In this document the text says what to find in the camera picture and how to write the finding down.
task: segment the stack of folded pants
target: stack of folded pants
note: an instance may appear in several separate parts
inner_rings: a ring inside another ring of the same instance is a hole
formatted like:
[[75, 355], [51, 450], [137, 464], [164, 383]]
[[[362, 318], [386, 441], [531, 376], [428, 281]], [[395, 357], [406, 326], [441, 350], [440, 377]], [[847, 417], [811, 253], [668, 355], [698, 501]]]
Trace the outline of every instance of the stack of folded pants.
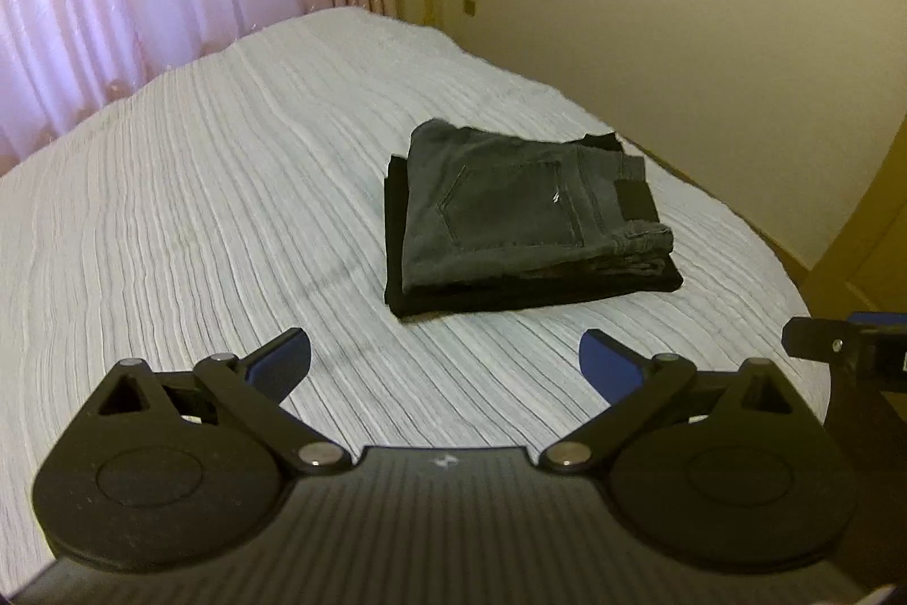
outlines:
[[433, 119], [384, 181], [400, 317], [580, 303], [683, 282], [645, 160], [618, 138], [533, 142]]

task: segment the floor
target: floor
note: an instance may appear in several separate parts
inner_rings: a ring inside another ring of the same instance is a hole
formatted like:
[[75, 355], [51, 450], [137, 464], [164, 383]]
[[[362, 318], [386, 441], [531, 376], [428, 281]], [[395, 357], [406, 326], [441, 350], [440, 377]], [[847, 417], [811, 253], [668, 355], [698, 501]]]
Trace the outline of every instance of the floor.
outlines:
[[907, 392], [885, 392], [885, 399], [892, 404], [895, 413], [907, 424]]
[[834, 563], [865, 587], [907, 582], [907, 422], [879, 392], [833, 369], [825, 430], [860, 486], [854, 521]]

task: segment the gray jeans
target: gray jeans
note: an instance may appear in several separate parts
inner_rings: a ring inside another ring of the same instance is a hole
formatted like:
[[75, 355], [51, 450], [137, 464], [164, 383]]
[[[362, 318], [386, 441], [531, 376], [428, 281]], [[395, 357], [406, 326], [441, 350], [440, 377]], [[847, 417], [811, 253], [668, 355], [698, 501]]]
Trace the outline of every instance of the gray jeans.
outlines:
[[416, 128], [407, 161], [402, 287], [667, 256], [668, 226], [625, 217], [615, 181], [645, 181], [642, 158], [456, 128]]

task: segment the door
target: door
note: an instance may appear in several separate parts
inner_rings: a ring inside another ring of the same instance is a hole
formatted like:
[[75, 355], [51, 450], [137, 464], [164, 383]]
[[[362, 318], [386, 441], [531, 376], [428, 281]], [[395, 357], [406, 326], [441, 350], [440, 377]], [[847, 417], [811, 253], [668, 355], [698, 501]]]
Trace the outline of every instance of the door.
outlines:
[[907, 312], [907, 120], [854, 215], [800, 292], [818, 318]]

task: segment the back pocket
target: back pocket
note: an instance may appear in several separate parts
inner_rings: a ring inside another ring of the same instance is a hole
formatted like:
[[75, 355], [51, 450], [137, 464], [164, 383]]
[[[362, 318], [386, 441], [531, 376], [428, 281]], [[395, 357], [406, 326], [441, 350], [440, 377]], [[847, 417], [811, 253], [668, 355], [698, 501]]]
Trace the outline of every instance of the back pocket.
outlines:
[[583, 244], [557, 161], [466, 165], [438, 209], [452, 242], [470, 252]]

